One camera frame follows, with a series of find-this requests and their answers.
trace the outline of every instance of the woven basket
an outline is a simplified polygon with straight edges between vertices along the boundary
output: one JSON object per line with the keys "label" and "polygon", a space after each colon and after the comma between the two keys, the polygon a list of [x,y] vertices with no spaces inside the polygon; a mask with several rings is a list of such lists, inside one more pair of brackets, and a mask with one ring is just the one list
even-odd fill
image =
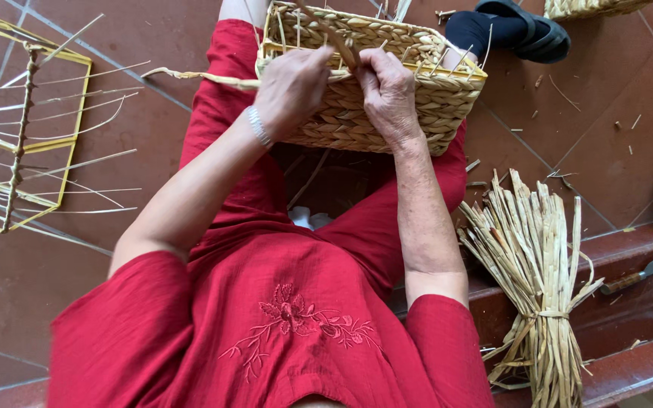
{"label": "woven basket", "polygon": [[568,20],[595,16],[629,14],[653,0],[546,0],[546,17]]}
{"label": "woven basket", "polygon": [[[287,49],[316,49],[326,43],[326,36],[318,25],[306,14],[299,16],[296,8],[284,2],[272,2],[269,6],[266,32],[256,62],[257,74],[260,75],[268,61]],[[436,67],[451,44],[431,28],[316,7],[309,9],[338,33],[352,39],[357,49],[379,48],[387,41],[384,50],[393,52],[405,67],[415,72],[415,106],[430,153],[436,156],[444,153],[472,109],[487,75],[468,60],[454,71]],[[330,84],[322,106],[286,142],[391,153],[385,140],[369,123],[364,112],[364,94],[357,79],[342,67],[339,54],[335,54],[330,65]]]}

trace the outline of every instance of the knife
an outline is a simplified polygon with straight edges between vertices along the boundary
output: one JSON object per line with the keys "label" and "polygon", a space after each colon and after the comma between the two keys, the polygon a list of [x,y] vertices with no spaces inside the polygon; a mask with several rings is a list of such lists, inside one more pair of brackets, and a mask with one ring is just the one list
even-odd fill
{"label": "knife", "polygon": [[645,280],[650,275],[653,275],[653,261],[649,262],[647,267],[641,272],[625,276],[609,283],[604,283],[601,285],[601,293],[611,295],[613,292],[620,291],[627,286]]}

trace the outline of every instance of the red blouse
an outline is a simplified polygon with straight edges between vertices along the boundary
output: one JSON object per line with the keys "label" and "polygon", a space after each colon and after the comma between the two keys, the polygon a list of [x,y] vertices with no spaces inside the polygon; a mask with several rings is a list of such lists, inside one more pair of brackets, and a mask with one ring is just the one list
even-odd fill
{"label": "red blouse", "polygon": [[424,295],[402,325],[337,246],[257,234],[198,269],[147,253],[62,312],[48,407],[494,405],[468,310]]}

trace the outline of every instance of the red pants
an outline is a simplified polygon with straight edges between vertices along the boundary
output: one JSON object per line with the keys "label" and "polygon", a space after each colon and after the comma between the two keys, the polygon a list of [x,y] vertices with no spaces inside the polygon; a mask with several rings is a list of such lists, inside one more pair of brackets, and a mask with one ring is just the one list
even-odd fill
{"label": "red pants", "polygon": [[[250,24],[241,20],[222,20],[215,26],[207,58],[209,73],[239,79],[255,79],[254,65],[258,46]],[[186,133],[181,167],[193,160],[253,103],[255,92],[203,80],[193,99],[193,114]],[[450,147],[433,158],[435,174],[450,212],[465,193],[465,140],[463,121]],[[260,229],[312,234],[341,247],[363,267],[377,294],[386,298],[392,287],[404,277],[404,263],[397,226],[397,181],[394,169],[379,188],[331,224],[309,232],[293,225],[286,215],[284,174],[270,155],[264,155],[231,190],[216,215],[202,244],[192,257],[215,246],[237,246],[247,239],[245,231]]]}

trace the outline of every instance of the floral embroidery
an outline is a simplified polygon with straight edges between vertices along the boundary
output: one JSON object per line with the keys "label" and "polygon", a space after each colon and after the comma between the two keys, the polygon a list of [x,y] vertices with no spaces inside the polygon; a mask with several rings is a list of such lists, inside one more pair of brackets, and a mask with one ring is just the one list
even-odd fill
{"label": "floral embroidery", "polygon": [[[253,335],[238,340],[231,348],[219,356],[221,358],[228,354],[229,358],[231,358],[236,353],[240,356],[244,353],[244,350],[250,350],[249,357],[243,364],[246,367],[245,379],[247,383],[249,382],[249,376],[258,377],[256,370],[260,371],[263,367],[262,357],[268,356],[268,354],[261,351],[261,341],[268,340],[271,329],[277,325],[284,335],[295,333],[296,335],[307,336],[321,330],[323,334],[333,339],[339,339],[337,343],[342,344],[345,349],[354,347],[355,344],[366,343],[370,348],[374,345],[380,351],[380,354],[385,356],[382,347],[369,335],[369,332],[374,332],[374,329],[369,326],[369,320],[359,324],[359,319],[352,320],[350,315],[341,315],[339,310],[322,309],[317,311],[313,304],[304,310],[304,299],[301,295],[295,295],[292,298],[292,289],[293,285],[290,283],[277,284],[274,291],[274,302],[258,303],[261,311],[273,321],[266,325],[250,328],[249,331],[253,331]],[[337,314],[337,316],[328,317],[327,314]]]}

